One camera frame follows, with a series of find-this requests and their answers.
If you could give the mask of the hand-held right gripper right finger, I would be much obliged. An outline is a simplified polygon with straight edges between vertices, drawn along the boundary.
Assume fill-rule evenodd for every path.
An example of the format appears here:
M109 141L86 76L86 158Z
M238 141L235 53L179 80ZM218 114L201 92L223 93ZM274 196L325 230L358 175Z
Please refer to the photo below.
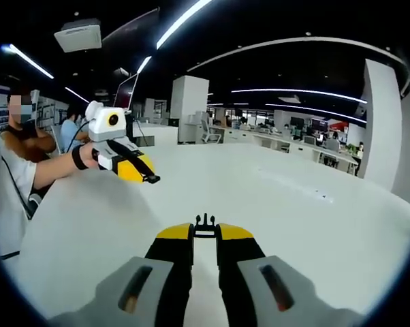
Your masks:
M313 283L275 255L267 256L252 233L217 226L219 287L230 326L326 326L328 307Z

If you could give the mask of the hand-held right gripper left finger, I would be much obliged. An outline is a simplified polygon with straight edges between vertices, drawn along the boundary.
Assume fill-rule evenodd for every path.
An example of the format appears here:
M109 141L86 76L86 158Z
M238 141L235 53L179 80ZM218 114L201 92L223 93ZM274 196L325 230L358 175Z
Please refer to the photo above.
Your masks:
M96 288L93 326L182 326L192 286L193 225L162 230Z

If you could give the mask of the person's left hand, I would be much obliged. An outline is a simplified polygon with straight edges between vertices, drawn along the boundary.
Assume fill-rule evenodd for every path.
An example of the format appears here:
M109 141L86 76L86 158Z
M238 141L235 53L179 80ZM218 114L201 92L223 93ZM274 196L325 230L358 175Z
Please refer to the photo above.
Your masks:
M93 158L93 144L86 143L80 147L79 150L80 160L86 168L99 168L97 160Z

